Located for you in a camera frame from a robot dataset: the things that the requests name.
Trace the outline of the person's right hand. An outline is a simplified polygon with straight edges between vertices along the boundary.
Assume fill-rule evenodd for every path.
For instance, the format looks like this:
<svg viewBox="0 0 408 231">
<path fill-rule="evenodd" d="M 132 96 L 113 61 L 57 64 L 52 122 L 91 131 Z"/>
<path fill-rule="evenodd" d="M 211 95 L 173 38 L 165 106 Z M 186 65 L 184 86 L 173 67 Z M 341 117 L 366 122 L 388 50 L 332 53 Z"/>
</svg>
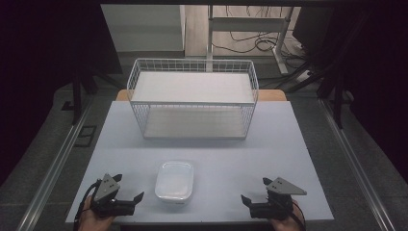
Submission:
<svg viewBox="0 0 408 231">
<path fill-rule="evenodd" d="M 296 200 L 293 200 L 293 214 L 302 224 L 299 224 L 292 217 L 288 217 L 285 220 L 270 219 L 268 222 L 272 225 L 274 231 L 302 231 L 304 216 Z"/>
</svg>

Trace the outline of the black metal stand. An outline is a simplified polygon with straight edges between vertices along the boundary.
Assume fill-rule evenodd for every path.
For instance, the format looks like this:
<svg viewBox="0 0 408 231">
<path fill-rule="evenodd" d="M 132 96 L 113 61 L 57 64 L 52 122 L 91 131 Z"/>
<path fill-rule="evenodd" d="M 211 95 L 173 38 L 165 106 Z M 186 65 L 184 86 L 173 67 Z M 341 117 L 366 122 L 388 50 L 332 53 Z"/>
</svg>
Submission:
<svg viewBox="0 0 408 231">
<path fill-rule="evenodd" d="M 98 92 L 98 87 L 93 79 L 94 76 L 101 78 L 119 90 L 125 88 L 123 84 L 103 72 L 100 68 L 89 64 L 76 65 L 72 72 L 73 125 L 78 124 L 82 116 L 82 90 L 85 90 L 87 94 L 96 94 Z"/>
<path fill-rule="evenodd" d="M 318 88 L 317 95 L 319 98 L 327 98 L 331 91 L 334 91 L 333 119 L 338 128 L 342 129 L 342 102 L 344 90 L 344 74 L 342 65 L 346 59 L 346 55 L 353 43 L 357 39 L 360 31 L 364 27 L 370 17 L 369 10 L 361 10 L 357 18 L 346 34 L 344 43 L 336 54 L 333 63 L 324 69 L 324 79 Z"/>
</svg>

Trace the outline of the black floor bracket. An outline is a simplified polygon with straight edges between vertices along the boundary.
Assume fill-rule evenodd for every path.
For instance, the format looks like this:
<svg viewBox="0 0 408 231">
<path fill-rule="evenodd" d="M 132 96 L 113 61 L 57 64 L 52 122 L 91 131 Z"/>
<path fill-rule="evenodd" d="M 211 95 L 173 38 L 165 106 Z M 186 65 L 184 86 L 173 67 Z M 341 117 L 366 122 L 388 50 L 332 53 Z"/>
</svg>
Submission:
<svg viewBox="0 0 408 231">
<path fill-rule="evenodd" d="M 96 133 L 96 125 L 85 125 L 81 128 L 74 143 L 75 147 L 90 147 Z"/>
</svg>

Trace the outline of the white cabinet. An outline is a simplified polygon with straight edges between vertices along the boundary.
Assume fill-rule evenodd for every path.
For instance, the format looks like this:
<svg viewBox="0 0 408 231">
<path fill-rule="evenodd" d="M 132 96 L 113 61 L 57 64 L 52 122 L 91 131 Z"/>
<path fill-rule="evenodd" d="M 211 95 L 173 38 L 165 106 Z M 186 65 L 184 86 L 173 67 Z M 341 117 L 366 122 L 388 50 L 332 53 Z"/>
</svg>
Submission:
<svg viewBox="0 0 408 231">
<path fill-rule="evenodd" d="M 184 5 L 101 4 L 115 50 L 185 54 Z"/>
</svg>

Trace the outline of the person's left hand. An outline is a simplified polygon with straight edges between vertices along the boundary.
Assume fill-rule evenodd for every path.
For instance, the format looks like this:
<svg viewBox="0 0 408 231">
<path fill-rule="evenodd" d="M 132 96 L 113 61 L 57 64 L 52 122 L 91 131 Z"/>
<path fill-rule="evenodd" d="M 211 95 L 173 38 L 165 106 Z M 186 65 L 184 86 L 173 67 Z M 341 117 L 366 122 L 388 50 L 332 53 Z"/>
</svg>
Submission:
<svg viewBox="0 0 408 231">
<path fill-rule="evenodd" d="M 109 231 L 115 217 L 100 218 L 90 208 L 90 202 L 91 197 L 88 196 L 79 219 L 78 231 Z"/>
</svg>

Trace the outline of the metal floor rail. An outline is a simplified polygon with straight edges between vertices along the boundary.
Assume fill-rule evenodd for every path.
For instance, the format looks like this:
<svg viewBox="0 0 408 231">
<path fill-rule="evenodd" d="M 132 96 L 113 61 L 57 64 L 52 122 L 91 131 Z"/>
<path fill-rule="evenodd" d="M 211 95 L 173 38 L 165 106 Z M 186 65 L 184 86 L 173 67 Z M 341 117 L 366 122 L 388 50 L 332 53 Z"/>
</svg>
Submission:
<svg viewBox="0 0 408 231">
<path fill-rule="evenodd" d="M 319 99 L 318 103 L 325 114 L 326 120 L 328 121 L 345 158 L 347 159 L 349 167 L 353 172 L 354 178 L 356 179 L 364 198 L 369 204 L 370 210 L 379 228 L 382 231 L 396 231 L 384 203 L 364 171 L 363 166 L 359 162 L 354 149 L 344 133 L 344 130 L 341 129 L 336 123 L 334 119 L 334 112 L 332 111 L 330 104 L 322 99 Z"/>
<path fill-rule="evenodd" d="M 19 222 L 16 231 L 33 231 L 38 223 L 38 219 L 46 205 L 46 202 L 53 191 L 58 178 L 64 168 L 69 153 L 77 139 L 85 120 L 88 117 L 89 110 L 93 101 L 93 96 L 87 96 L 83 103 L 83 113 L 79 116 L 77 123 L 70 127 L 63 145 L 52 161 L 44 178 L 38 186 L 38 189 L 31 200 L 24 216 Z"/>
</svg>

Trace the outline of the white metal desk frame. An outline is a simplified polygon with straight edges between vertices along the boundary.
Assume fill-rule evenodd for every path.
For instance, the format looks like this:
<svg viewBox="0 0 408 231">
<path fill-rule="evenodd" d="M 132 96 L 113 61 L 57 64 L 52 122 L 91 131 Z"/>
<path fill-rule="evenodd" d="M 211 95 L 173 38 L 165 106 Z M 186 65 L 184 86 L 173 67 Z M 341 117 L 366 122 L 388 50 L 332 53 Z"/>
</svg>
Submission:
<svg viewBox="0 0 408 231">
<path fill-rule="evenodd" d="M 208 41 L 206 58 L 213 57 L 213 33 L 214 32 L 251 32 L 273 33 L 277 35 L 277 41 L 272 46 L 271 52 L 282 75 L 288 75 L 289 70 L 283 59 L 282 47 L 287 35 L 294 7 L 288 7 L 286 14 L 280 17 L 237 17 L 237 16 L 214 16 L 214 7 L 208 6 Z"/>
</svg>

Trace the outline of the white lidded plastic container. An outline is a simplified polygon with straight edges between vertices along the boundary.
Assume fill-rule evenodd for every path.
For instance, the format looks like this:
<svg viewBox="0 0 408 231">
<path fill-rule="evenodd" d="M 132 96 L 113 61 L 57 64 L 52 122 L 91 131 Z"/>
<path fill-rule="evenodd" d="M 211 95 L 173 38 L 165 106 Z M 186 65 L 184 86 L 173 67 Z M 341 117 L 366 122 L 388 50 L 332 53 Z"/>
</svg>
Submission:
<svg viewBox="0 0 408 231">
<path fill-rule="evenodd" d="M 168 161 L 159 167 L 155 194 L 164 203 L 183 205 L 192 195 L 194 168 L 191 163 Z"/>
</svg>

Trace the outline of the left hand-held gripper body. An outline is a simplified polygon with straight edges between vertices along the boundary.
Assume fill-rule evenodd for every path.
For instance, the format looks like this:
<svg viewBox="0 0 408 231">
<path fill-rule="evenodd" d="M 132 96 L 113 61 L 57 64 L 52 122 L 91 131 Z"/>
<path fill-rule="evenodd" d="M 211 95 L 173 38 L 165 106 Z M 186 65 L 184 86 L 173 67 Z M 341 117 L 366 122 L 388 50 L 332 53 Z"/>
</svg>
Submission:
<svg viewBox="0 0 408 231">
<path fill-rule="evenodd" d="M 100 218 L 134 214 L 136 204 L 133 203 L 133 200 L 124 201 L 115 198 L 120 189 L 119 182 L 116 182 L 113 176 L 106 173 L 93 193 L 90 208 Z"/>
</svg>

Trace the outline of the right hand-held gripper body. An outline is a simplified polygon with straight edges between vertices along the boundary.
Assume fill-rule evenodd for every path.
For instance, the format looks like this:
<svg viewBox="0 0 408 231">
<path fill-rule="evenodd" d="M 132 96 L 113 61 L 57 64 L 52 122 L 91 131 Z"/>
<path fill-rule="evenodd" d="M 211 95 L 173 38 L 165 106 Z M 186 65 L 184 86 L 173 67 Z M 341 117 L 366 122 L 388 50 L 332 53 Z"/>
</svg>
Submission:
<svg viewBox="0 0 408 231">
<path fill-rule="evenodd" d="M 252 203 L 249 213 L 252 218 L 273 218 L 284 220 L 293 212 L 293 195 L 306 195 L 307 192 L 289 181 L 277 177 L 266 186 L 267 201 Z"/>
</svg>

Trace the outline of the wooden table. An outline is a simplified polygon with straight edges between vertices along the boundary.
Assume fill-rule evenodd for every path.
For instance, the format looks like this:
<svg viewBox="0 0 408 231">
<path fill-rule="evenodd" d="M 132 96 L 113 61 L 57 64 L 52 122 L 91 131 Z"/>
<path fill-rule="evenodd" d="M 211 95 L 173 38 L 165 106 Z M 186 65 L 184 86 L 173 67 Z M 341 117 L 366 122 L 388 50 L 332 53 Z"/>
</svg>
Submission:
<svg viewBox="0 0 408 231">
<path fill-rule="evenodd" d="M 116 101 L 127 101 L 127 90 L 120 90 Z M 286 94 L 282 90 L 259 90 L 259 101 L 286 101 Z"/>
</svg>

